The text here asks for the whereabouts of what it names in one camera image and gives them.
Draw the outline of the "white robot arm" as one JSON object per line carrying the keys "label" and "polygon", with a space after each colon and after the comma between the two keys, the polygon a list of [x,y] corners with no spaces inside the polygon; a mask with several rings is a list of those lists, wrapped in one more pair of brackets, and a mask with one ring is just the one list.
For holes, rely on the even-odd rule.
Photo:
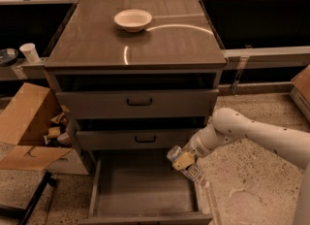
{"label": "white robot arm", "polygon": [[197,159],[211,154],[217,147],[249,139],[257,145],[304,170],[294,210],[293,225],[310,223],[310,134],[285,127],[261,123],[229,108],[216,110],[207,125],[189,142],[174,146],[167,154],[172,166],[191,181],[207,183]]}

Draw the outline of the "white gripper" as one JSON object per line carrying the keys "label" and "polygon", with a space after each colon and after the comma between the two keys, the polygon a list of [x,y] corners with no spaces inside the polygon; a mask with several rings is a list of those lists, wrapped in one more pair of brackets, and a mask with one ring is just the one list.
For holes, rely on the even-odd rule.
{"label": "white gripper", "polygon": [[[198,158],[204,158],[211,153],[211,150],[202,143],[201,133],[197,132],[188,142],[189,151]],[[172,166],[181,171],[195,162],[195,156],[188,151],[181,151],[173,156]]]}

